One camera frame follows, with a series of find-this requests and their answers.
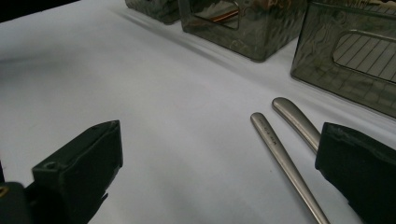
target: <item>white tablecloth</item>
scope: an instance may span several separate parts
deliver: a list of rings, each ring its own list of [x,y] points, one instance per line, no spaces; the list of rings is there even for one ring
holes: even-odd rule
[[[0,156],[7,181],[97,123],[119,119],[124,166],[91,223],[316,223],[253,128],[262,112],[331,223],[361,223],[271,107],[396,147],[394,119],[290,77],[292,41],[265,63],[163,25],[121,0],[0,23]]]

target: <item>screw hole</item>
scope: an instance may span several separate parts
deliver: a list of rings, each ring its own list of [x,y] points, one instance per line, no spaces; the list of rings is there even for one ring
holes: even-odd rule
[[[46,164],[44,164],[45,168],[51,169],[51,170],[55,169],[56,166],[57,166],[57,163],[55,161],[50,161],[50,162],[47,162]]]

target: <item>utensil handle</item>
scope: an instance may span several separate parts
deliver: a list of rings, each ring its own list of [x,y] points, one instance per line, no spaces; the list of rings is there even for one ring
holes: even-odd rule
[[[318,152],[320,132],[292,101],[278,97],[273,101],[274,110],[305,140],[315,154]]]
[[[261,113],[254,113],[250,119],[317,222],[319,224],[330,223],[265,116]]]

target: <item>stainless steel utensil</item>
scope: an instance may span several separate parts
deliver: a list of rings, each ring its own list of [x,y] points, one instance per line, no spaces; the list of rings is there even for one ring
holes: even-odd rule
[[[318,153],[320,132],[292,101],[278,97],[273,101],[274,110],[305,140],[315,154]]]
[[[330,223],[265,116],[261,113],[254,113],[250,119],[317,222],[320,224]]]

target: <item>plastic storage container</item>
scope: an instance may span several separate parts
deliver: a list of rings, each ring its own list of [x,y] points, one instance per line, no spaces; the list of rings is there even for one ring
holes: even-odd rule
[[[165,24],[180,19],[177,0],[125,0],[126,6]]]
[[[262,62],[297,37],[306,0],[179,0],[183,31]]]
[[[396,3],[310,1],[291,75],[396,118]]]

